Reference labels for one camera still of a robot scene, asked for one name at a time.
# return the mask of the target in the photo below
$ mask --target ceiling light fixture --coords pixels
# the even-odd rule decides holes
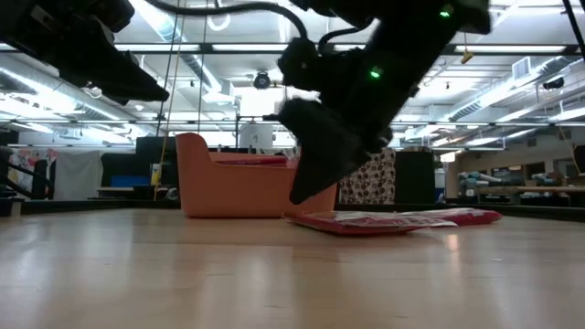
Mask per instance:
[[[497,137],[478,138],[478,139],[474,139],[474,140],[471,140],[471,141],[465,143],[465,145],[478,146],[478,145],[484,145],[487,143],[493,143],[497,140],[498,140]]]
[[[166,52],[166,51],[178,51],[179,48],[181,52],[190,52],[190,51],[199,51],[201,48],[199,45],[193,44],[166,44],[166,43],[159,43],[159,44],[115,44],[116,49],[120,51],[132,51],[132,52]]]
[[[512,113],[510,113],[508,115],[505,115],[505,116],[501,117],[500,119],[498,119],[496,121],[497,122],[508,122],[510,120],[518,119],[519,117],[521,117],[521,116],[523,116],[525,114],[528,114],[530,112],[531,112],[531,110],[515,111],[515,112],[512,112]]]
[[[508,135],[506,138],[517,138],[517,137],[520,137],[520,136],[524,136],[527,133],[532,133],[535,130],[536,130],[536,128],[526,129],[526,130],[521,131],[521,132],[512,133],[512,134]]]
[[[355,45],[335,45],[333,47],[334,51],[348,51],[354,48],[363,49],[366,45],[365,44],[355,44]]]
[[[105,141],[107,143],[129,143],[130,142],[125,137],[122,137],[122,136],[117,135],[115,133],[108,133],[108,132],[105,132],[105,131],[99,130],[99,129],[93,129],[93,128],[85,129],[85,130],[83,130],[83,133],[88,135],[89,137],[91,137],[93,139]]]
[[[564,111],[561,114],[557,114],[553,117],[550,117],[548,120],[549,121],[565,121],[565,120],[570,120],[570,119],[574,119],[574,118],[579,118],[580,116],[585,115],[585,108],[580,108],[577,110],[569,110],[569,111]]]
[[[211,45],[216,51],[284,51],[286,44],[219,44]]]
[[[7,44],[0,43],[0,50],[16,50]]]
[[[490,46],[490,45],[468,45],[468,46],[457,46],[455,52],[464,53],[465,51],[471,51],[474,53],[485,53],[485,52],[502,52],[502,53],[515,53],[515,52],[526,52],[526,53],[547,53],[547,52],[561,52],[565,49],[565,46]]]
[[[37,124],[37,123],[30,122],[27,124],[22,124],[22,123],[12,123],[12,124],[17,126],[17,127],[34,130],[34,131],[40,132],[40,133],[53,133],[53,131],[51,129],[49,129],[48,127],[45,127],[44,125]]]
[[[490,12],[503,14],[507,13],[509,10],[506,7],[496,7],[490,8]],[[542,16],[542,15],[558,15],[563,14],[566,12],[564,6],[554,6],[554,5],[536,5],[536,6],[521,6],[516,8],[516,10],[509,13],[511,16]],[[573,8],[573,13],[575,15],[583,15],[583,9]]]

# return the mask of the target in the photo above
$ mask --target red plastic bag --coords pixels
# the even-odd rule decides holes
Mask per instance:
[[[457,226],[447,220],[400,213],[326,212],[283,214],[292,223],[341,235],[405,233],[435,226]]]

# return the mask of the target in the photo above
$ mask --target black cable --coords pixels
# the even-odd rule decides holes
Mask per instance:
[[[175,25],[173,27],[173,36],[172,36],[172,40],[171,40],[171,49],[173,49],[173,47],[175,46],[175,38],[176,38],[176,30],[178,29],[178,27],[176,26],[179,22],[179,15],[175,15]],[[163,88],[166,90],[166,84],[168,83],[168,75],[171,71],[171,61],[173,61],[173,53],[170,52],[168,54],[168,63],[166,63],[166,74],[165,74],[165,85],[163,86]],[[156,124],[156,137],[158,137],[158,132],[160,132],[161,129],[161,124],[163,122],[163,109],[165,107],[165,102],[161,101],[161,110],[158,112],[158,117],[156,119],[158,119],[158,123]]]
[[[307,39],[309,34],[307,28],[304,26],[303,21],[297,15],[295,15],[289,9],[271,3],[263,2],[251,2],[248,4],[241,5],[228,5],[219,8],[185,8],[176,5],[169,5],[160,0],[145,0],[147,3],[157,7],[160,10],[166,11],[175,15],[184,16],[212,16],[212,15],[225,15],[225,14],[237,14],[252,11],[270,11],[288,18],[291,23],[299,30],[301,38]]]
[[[317,49],[319,50],[320,54],[324,53],[324,48],[325,46],[327,46],[327,42],[329,42],[329,40],[331,40],[334,37],[341,37],[341,36],[345,36],[348,34],[353,34],[356,32],[361,31],[363,28],[357,28],[357,27],[350,27],[350,28],[344,28],[344,29],[340,29],[340,30],[336,30],[336,31],[331,31],[327,34],[325,34],[324,36],[321,37],[321,39],[319,39],[319,45],[317,47]]]
[[[573,13],[573,7],[571,6],[569,0],[563,0],[563,5],[565,5],[565,10],[567,10],[567,16],[569,17],[570,26],[573,29],[573,33],[575,34],[575,38],[577,39],[577,43],[579,44],[581,55],[585,60],[585,41],[583,41],[583,36],[581,35],[581,31],[579,30],[579,25],[577,25],[577,18],[575,18],[575,13]]]

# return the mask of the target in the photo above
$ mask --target security camera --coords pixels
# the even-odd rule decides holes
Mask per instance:
[[[254,78],[254,82],[252,83],[254,88],[257,90],[265,90],[271,86],[271,79],[268,77],[268,72],[260,71]]]

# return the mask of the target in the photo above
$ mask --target patterned curtain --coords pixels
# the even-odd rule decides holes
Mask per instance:
[[[32,149],[32,150],[23,150],[23,149],[15,149],[14,153],[10,156],[10,163],[13,165],[18,165],[30,171],[35,171],[35,163],[40,160],[47,160],[48,167],[57,159],[57,151],[52,149]],[[13,182],[17,183],[20,187],[24,188],[27,191],[32,189],[33,185],[33,176],[27,175],[22,172],[17,171],[16,169],[9,168],[8,169],[8,178]]]
[[[396,153],[385,149],[359,170],[339,182],[339,203],[360,205],[394,204]]]

